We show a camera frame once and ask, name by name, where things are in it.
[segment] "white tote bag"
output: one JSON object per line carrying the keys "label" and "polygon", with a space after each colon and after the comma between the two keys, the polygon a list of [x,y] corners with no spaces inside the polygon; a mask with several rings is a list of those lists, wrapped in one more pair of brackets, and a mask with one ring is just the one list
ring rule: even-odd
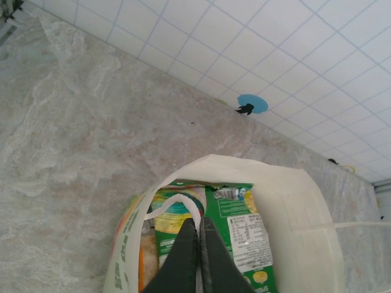
{"label": "white tote bag", "polygon": [[345,292],[344,263],[337,233],[312,178],[303,170],[210,155],[131,198],[115,234],[104,293],[138,292],[144,217],[155,192],[175,179],[252,183],[254,202],[269,234],[279,292]]}

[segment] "nutrition facts label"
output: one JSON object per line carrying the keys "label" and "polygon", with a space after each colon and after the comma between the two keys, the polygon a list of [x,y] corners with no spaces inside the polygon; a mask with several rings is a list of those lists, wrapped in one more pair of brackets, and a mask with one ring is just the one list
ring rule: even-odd
{"label": "nutrition facts label", "polygon": [[233,261],[241,273],[273,264],[269,237],[258,214],[228,217]]}

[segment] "blue dot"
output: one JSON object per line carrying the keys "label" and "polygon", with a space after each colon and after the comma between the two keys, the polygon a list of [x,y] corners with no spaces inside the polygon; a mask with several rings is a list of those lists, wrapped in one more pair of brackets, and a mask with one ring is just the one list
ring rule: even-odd
{"label": "blue dot", "polygon": [[240,106],[246,106],[247,104],[253,105],[252,113],[260,114],[268,110],[269,105],[267,102],[260,98],[259,96],[251,95],[249,93],[245,95],[240,95],[238,97],[238,102]]}

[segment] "gray stone surface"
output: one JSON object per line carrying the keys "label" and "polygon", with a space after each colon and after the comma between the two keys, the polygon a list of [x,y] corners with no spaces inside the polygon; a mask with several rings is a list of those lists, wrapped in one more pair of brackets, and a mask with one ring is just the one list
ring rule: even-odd
{"label": "gray stone surface", "polygon": [[[379,220],[368,183],[73,26],[37,15],[0,47],[0,292],[100,292],[132,194],[211,153],[303,168],[335,222]],[[338,236],[348,292],[391,284],[382,231],[344,229]]]}

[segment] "green snack package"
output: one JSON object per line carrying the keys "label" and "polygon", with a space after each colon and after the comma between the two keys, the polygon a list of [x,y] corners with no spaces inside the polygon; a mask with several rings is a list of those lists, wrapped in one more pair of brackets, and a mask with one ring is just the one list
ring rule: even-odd
{"label": "green snack package", "polygon": [[[204,185],[174,181],[157,191],[151,207],[153,210],[160,208],[175,194],[191,198],[201,216],[205,214],[213,220],[236,267],[255,291],[277,293],[269,238],[251,188],[252,184]],[[175,203],[155,217],[159,266],[167,258],[183,221],[190,217],[183,203]]]}

